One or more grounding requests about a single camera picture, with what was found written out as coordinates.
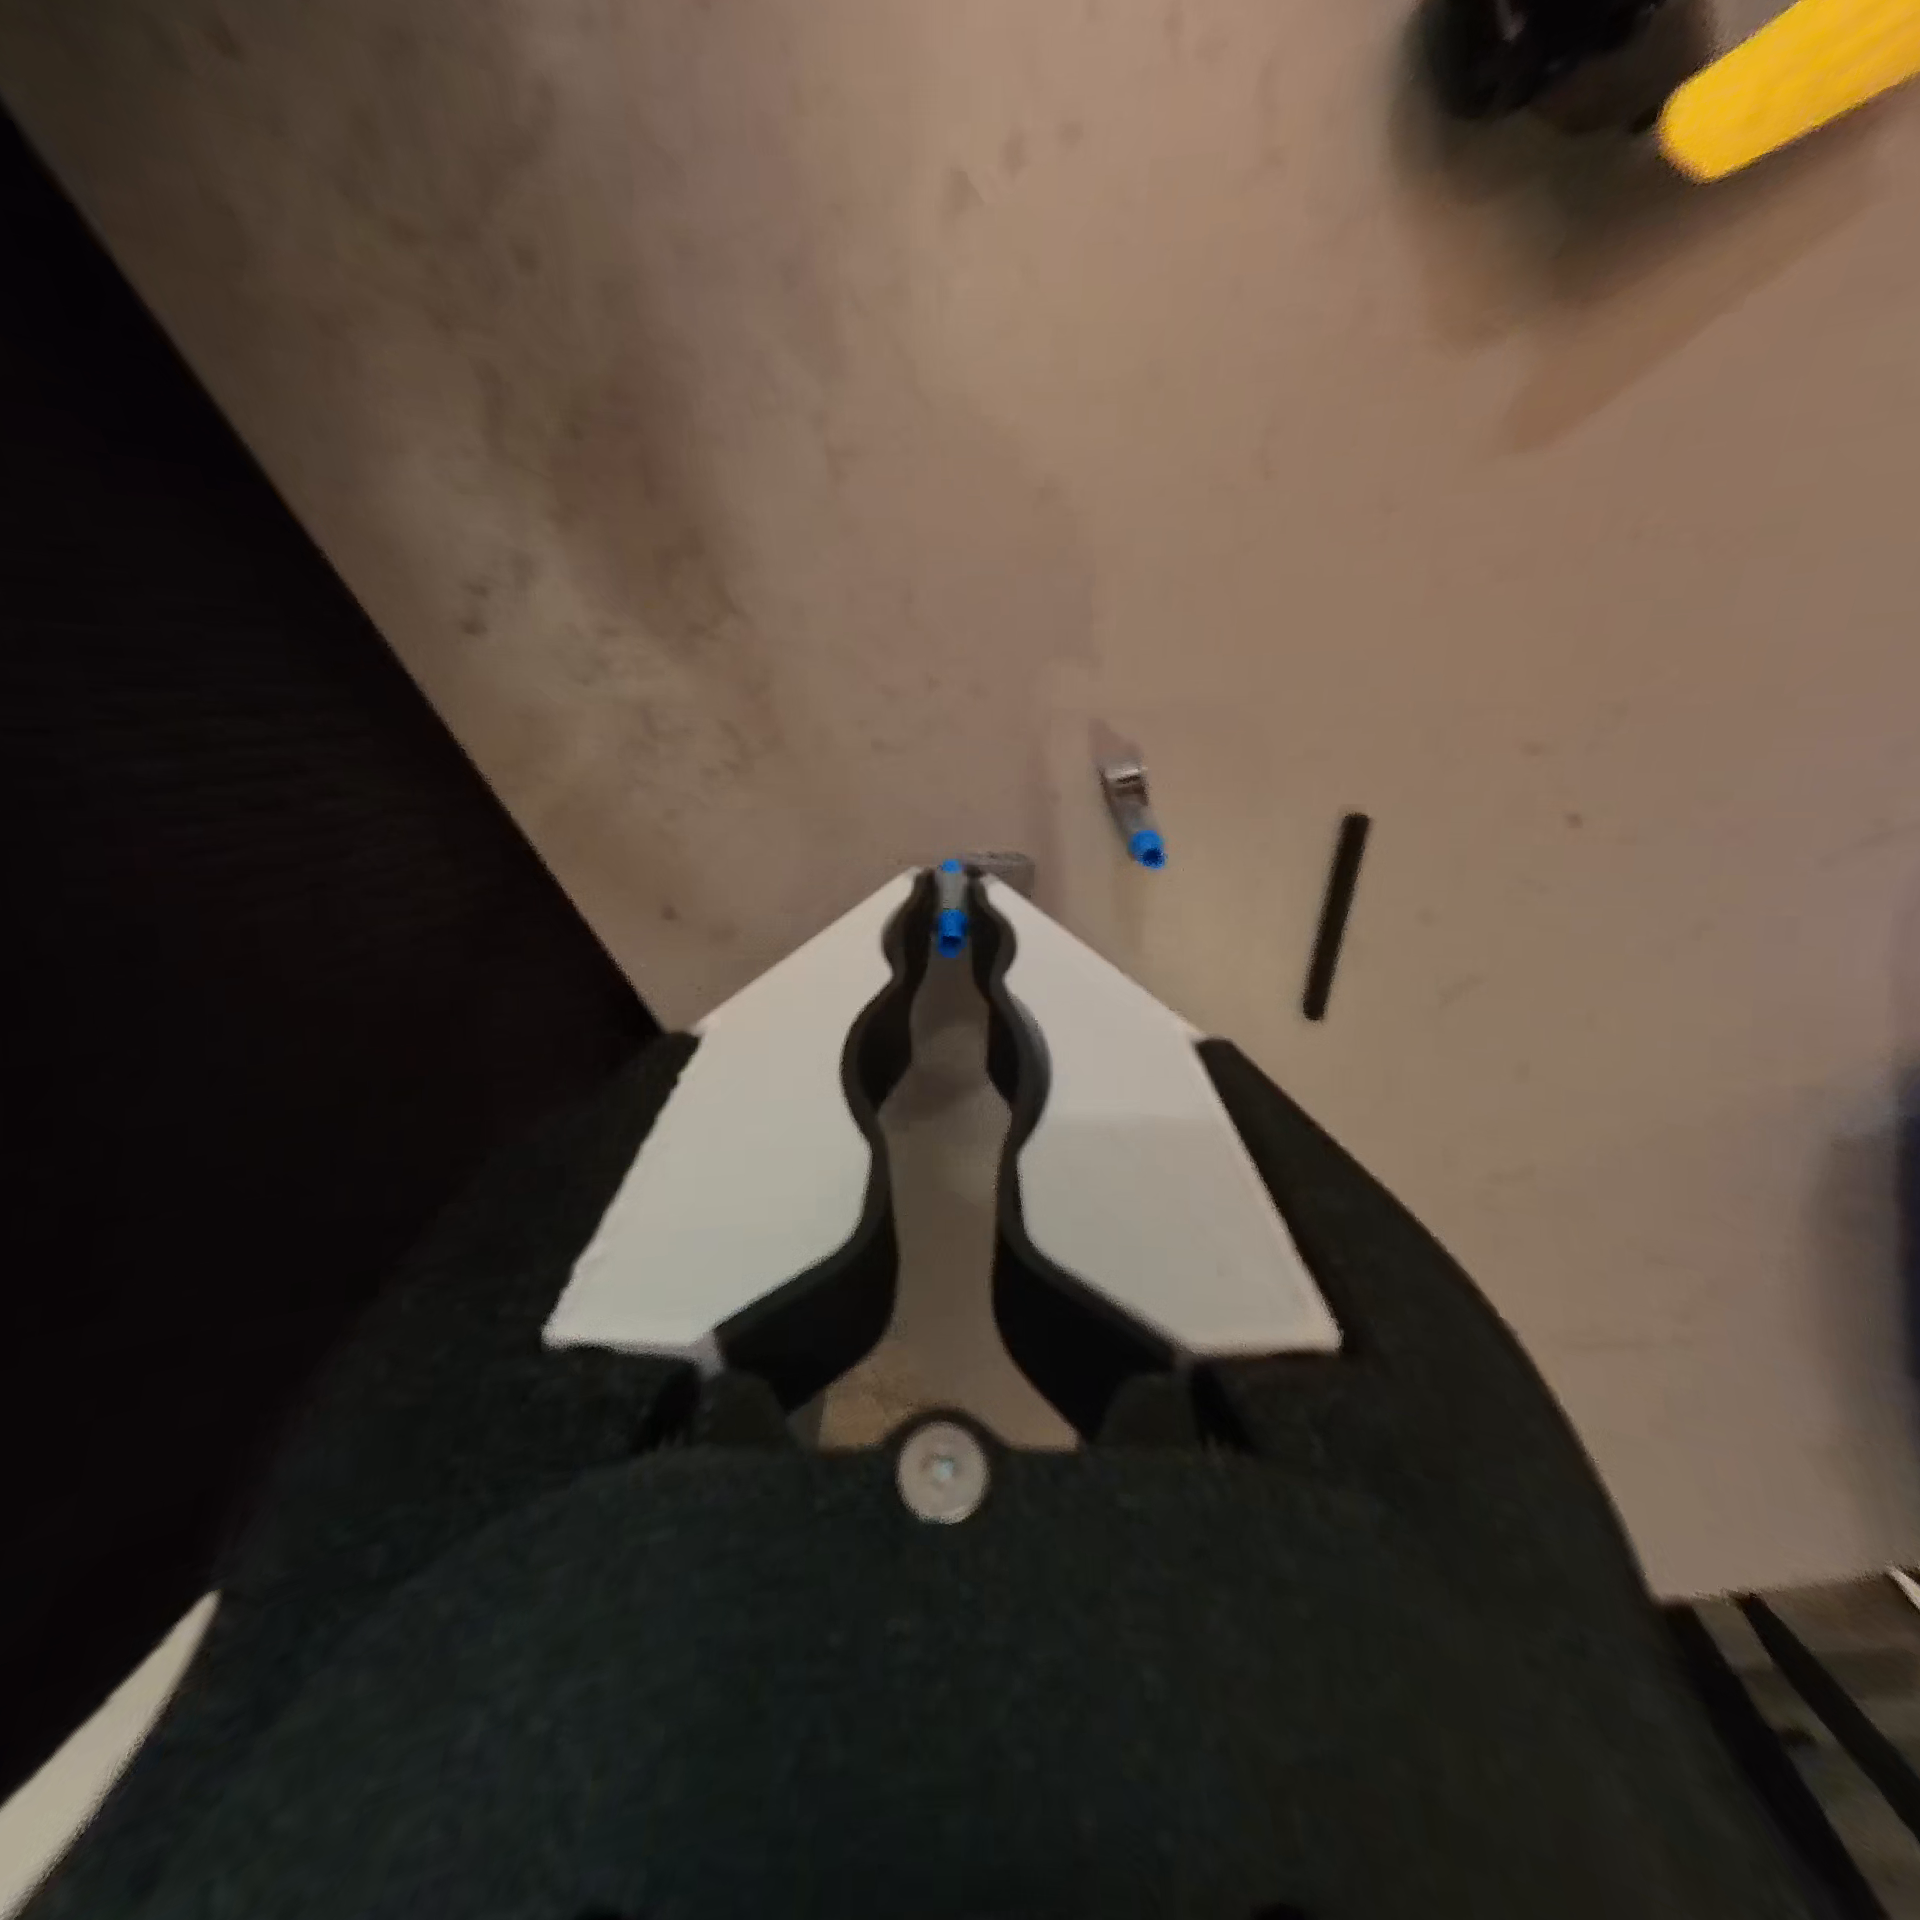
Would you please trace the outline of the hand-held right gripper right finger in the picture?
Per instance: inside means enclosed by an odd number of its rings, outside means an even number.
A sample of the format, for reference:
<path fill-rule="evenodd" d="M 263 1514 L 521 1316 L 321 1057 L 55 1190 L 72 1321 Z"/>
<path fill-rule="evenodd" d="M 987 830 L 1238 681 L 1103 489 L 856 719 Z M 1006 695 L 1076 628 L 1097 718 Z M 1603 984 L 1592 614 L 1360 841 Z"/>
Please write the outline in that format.
<path fill-rule="evenodd" d="M 1338 1352 L 1199 1029 L 1006 879 L 978 871 L 969 912 L 1006 1105 L 992 1310 L 1015 1362 Z"/>

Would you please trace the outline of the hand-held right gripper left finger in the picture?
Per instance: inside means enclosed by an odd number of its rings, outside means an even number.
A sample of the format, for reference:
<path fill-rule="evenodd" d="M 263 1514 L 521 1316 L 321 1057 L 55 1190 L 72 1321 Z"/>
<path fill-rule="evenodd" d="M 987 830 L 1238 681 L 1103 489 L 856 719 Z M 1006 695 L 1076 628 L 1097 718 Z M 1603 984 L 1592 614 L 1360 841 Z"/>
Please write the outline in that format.
<path fill-rule="evenodd" d="M 548 1311 L 551 1351 L 726 1367 L 726 1327 L 836 1254 L 873 1145 L 846 1090 L 849 1040 L 897 984 L 903 871 L 691 1029 L 694 1052 Z"/>

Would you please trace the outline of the black toy axle rod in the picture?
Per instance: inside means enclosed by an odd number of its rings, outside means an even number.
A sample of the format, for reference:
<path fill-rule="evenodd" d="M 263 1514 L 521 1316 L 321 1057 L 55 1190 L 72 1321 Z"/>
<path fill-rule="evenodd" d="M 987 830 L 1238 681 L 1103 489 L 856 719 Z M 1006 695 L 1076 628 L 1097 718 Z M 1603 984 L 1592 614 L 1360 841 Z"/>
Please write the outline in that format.
<path fill-rule="evenodd" d="M 1304 1018 L 1322 1023 L 1328 1014 L 1338 965 L 1358 894 L 1360 864 L 1370 845 L 1374 821 L 1366 810 L 1348 810 L 1335 830 L 1323 897 L 1319 903 L 1307 974 L 1304 981 Z"/>

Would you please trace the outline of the person's black clothed body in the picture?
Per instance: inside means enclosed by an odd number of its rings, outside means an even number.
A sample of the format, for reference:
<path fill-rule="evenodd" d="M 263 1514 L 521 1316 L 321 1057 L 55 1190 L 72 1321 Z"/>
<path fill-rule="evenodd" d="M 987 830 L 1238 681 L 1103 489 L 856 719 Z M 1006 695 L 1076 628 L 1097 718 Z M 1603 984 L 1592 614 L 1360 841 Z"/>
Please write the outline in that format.
<path fill-rule="evenodd" d="M 430 1220 L 654 1033 L 7 114 L 4 1791 Z"/>

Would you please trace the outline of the white flat panel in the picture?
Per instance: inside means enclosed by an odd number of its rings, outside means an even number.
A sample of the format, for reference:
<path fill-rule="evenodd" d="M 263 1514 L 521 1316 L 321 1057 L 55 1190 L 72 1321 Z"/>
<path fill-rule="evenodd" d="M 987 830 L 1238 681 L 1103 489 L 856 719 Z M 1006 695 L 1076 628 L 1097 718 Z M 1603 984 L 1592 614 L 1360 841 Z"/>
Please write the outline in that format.
<path fill-rule="evenodd" d="M 175 1701 L 219 1613 L 208 1590 L 2 1806 L 2 1916 L 24 1911 L 72 1850 Z"/>

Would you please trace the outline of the small yellow toy vehicle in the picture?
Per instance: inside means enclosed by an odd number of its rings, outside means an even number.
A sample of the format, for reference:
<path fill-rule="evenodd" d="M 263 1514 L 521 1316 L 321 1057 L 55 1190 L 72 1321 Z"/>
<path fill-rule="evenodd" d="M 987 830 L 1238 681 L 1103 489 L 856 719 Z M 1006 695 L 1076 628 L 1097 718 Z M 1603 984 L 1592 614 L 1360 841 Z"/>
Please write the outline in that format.
<path fill-rule="evenodd" d="M 1651 134 L 1711 184 L 1916 82 L 1916 1 L 1769 5 L 1718 45 L 1708 1 L 1425 1 L 1416 45 L 1442 112 L 1534 114 L 1572 134 Z"/>

